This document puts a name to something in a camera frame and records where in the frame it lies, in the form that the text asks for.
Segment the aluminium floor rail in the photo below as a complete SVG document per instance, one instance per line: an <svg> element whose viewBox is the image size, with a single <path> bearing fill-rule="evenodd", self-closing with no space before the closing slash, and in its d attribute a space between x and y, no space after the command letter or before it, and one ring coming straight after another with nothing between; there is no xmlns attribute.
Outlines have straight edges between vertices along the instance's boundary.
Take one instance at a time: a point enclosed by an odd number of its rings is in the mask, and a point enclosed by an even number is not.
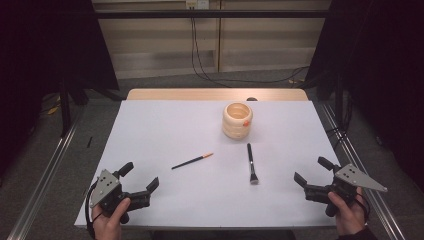
<svg viewBox="0 0 424 240"><path fill-rule="evenodd" d="M43 172L41 179L38 181L35 190L31 194L30 199L20 213L14 227L12 228L7 240L25 240L29 230L38 214L42 203L46 197L47 191L53 182L53 178L73 140L77 126L81 117L84 115L85 109L78 110L76 116L73 118L69 129L65 135L60 138L49 163Z"/></svg>
<svg viewBox="0 0 424 240"><path fill-rule="evenodd" d="M347 133L339 127L336 122L335 111L328 103L317 106L318 113L322 117L322 123L328 132L328 138L333 146L333 150L342 164L352 164L364 173L369 171L365 167L358 152L352 145ZM363 190L371 206L371 214L378 218L380 226L384 229L388 240L406 240L400 226L384 199L384 194L376 190Z"/></svg>

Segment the person's left hand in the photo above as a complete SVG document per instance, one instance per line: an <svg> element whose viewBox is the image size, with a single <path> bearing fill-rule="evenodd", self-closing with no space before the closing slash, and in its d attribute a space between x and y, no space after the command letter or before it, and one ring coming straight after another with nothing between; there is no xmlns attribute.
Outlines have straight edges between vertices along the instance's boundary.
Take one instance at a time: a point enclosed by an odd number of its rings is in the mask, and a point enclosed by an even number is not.
<svg viewBox="0 0 424 240"><path fill-rule="evenodd" d="M130 199L125 198L120 202L115 211L110 217L102 213L102 208L96 205L92 209L92 215L95 217L93 220L93 228L95 233L95 240L121 240L121 217L126 213L130 205Z"/></svg>

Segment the black makeup brush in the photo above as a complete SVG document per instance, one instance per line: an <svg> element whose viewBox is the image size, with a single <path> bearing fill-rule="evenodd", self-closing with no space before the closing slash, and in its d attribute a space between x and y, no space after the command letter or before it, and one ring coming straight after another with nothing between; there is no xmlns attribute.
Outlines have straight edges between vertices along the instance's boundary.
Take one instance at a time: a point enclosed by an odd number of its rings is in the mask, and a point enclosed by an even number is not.
<svg viewBox="0 0 424 240"><path fill-rule="evenodd" d="M253 152L252 152L252 148L251 148L250 143L247 144L247 151L248 151L248 159L249 159L249 166L250 166L250 183L252 185L257 185L259 183L259 179L258 179L256 172L255 172L254 161L253 161Z"/></svg>

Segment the cream ribbed pen holder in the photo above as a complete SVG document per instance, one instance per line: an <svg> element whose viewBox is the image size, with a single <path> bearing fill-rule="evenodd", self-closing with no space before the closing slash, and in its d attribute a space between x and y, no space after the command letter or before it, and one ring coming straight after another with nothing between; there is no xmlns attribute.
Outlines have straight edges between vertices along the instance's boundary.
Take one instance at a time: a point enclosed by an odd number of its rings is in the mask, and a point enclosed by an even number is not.
<svg viewBox="0 0 424 240"><path fill-rule="evenodd" d="M253 110L248 105L230 103L223 110L222 131L231 139L241 140L249 135L252 119Z"/></svg>

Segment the person's right hand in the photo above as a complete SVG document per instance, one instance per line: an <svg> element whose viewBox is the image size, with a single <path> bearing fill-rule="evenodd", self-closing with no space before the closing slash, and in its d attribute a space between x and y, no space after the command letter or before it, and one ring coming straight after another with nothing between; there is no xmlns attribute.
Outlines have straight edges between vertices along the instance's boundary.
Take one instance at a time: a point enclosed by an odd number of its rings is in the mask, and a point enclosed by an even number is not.
<svg viewBox="0 0 424 240"><path fill-rule="evenodd" d="M334 192L329 192L328 198L339 209L336 214L336 229L339 236L354 235L366 228L365 212L358 203L348 206Z"/></svg>

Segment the white table mat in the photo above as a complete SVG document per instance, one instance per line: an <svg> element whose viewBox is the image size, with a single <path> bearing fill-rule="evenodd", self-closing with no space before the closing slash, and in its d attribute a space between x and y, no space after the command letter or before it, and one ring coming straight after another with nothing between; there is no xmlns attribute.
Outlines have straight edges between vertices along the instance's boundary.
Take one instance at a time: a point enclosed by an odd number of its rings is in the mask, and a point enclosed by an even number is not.
<svg viewBox="0 0 424 240"><path fill-rule="evenodd" d="M128 192L158 177L151 205L131 213L129 224L149 228L327 227L333 219L305 199L294 173L327 185L320 156L337 159L310 101L251 103L253 123L243 140L222 131L223 101L125 101L98 167L115 171L132 162L122 179ZM251 144L257 185L250 183ZM198 156L200 161L171 170Z"/></svg>

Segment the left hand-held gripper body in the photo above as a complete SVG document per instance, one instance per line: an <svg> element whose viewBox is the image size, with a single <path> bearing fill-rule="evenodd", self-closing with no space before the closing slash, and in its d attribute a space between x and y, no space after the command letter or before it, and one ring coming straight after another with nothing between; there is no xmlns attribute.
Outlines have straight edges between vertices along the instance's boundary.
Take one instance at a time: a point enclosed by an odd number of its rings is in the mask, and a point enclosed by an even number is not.
<svg viewBox="0 0 424 240"><path fill-rule="evenodd" d="M97 180L97 185L91 195L91 207L99 205L106 215L112 215L120 202L125 198L129 198L131 201L127 212L150 206L150 192L146 189L135 193L124 192L120 182L121 177L116 178L113 176L113 173L109 172L107 169L101 171ZM121 217L121 224L129 222L129 215L127 212Z"/></svg>

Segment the dark metal stand post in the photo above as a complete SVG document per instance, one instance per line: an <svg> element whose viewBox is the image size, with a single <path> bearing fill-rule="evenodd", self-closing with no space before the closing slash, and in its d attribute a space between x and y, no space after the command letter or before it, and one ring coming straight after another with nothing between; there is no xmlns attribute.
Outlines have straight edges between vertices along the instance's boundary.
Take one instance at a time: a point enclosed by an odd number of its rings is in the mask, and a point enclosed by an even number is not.
<svg viewBox="0 0 424 240"><path fill-rule="evenodd" d="M335 118L339 129L343 129L343 81L340 74L336 78Z"/></svg>
<svg viewBox="0 0 424 240"><path fill-rule="evenodd" d="M65 137L71 127L71 114L69 107L69 95L66 88L64 79L60 82L60 106L62 115L62 133L61 136Z"/></svg>

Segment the dark curtain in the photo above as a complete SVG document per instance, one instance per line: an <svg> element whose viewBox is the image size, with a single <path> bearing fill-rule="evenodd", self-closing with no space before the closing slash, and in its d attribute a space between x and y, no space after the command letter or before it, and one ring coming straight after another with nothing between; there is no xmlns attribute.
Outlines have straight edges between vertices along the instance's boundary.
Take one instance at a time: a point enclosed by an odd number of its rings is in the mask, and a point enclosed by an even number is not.
<svg viewBox="0 0 424 240"><path fill-rule="evenodd" d="M424 0L331 0L306 82L348 90L424 191Z"/></svg>
<svg viewBox="0 0 424 240"><path fill-rule="evenodd" d="M0 0L0 177L36 125L43 97L117 90L92 0Z"/></svg>

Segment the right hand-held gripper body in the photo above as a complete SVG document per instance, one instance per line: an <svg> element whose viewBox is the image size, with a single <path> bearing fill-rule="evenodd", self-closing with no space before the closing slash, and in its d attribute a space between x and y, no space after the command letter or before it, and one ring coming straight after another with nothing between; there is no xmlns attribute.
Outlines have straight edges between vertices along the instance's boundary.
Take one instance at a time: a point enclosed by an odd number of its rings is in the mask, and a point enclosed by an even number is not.
<svg viewBox="0 0 424 240"><path fill-rule="evenodd" d="M381 192L387 192L388 188L384 187L376 180L353 166L352 164L340 167L340 170L333 172L333 181L326 186L307 185L303 188L305 199L309 201L326 204L325 213L329 217L334 217L338 208L328 198L329 192L335 192L340 196L347 205L356 201L357 188L367 188Z"/></svg>

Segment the white wall socket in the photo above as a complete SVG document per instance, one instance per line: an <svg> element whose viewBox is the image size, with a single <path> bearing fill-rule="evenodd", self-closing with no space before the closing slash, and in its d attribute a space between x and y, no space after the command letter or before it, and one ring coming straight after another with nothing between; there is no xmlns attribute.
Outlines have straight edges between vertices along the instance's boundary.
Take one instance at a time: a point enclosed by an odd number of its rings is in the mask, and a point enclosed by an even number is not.
<svg viewBox="0 0 424 240"><path fill-rule="evenodd" d="M208 10L209 0L185 0L186 8L189 10Z"/></svg>

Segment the black horizontal bar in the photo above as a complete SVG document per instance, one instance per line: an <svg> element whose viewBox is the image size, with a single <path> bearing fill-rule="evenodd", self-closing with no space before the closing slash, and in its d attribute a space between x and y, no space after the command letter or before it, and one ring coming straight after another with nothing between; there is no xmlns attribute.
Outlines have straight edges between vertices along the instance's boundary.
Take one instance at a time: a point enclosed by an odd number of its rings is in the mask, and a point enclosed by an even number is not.
<svg viewBox="0 0 424 240"><path fill-rule="evenodd" d="M147 18L326 18L327 10L164 10L164 11L97 11L99 19Z"/></svg>

